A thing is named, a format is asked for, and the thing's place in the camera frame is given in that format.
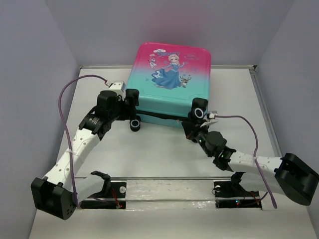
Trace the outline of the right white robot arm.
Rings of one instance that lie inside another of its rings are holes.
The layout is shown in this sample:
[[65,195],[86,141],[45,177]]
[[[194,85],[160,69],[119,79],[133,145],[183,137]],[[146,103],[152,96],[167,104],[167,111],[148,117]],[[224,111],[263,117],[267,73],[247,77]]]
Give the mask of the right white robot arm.
[[208,131],[199,123],[184,121],[182,127],[186,138],[197,142],[218,169],[233,172],[229,189],[234,195],[266,191],[285,195],[300,205],[311,204],[319,175],[296,155],[253,156],[228,147],[220,132]]

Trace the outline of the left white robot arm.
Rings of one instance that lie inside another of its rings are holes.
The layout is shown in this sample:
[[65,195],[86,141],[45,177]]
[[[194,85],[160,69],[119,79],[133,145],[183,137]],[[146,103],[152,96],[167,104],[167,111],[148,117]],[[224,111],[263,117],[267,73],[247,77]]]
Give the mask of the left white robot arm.
[[97,96],[97,104],[85,115],[73,139],[57,164],[42,178],[31,183],[34,205],[38,210],[67,220],[87,198],[99,198],[109,194],[111,177],[100,171],[93,171],[81,181],[75,175],[87,156],[111,129],[116,120],[129,120],[133,131],[140,129],[136,107],[139,105],[139,91],[104,90]]

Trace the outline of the pink and teal suitcase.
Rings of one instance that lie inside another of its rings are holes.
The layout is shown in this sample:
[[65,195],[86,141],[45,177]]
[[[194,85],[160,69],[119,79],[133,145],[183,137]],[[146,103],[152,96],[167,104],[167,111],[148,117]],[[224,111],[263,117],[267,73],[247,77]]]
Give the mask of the pink and teal suitcase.
[[144,123],[181,127],[204,119],[210,97],[211,54],[199,47],[146,42],[133,63],[128,89],[139,91]]

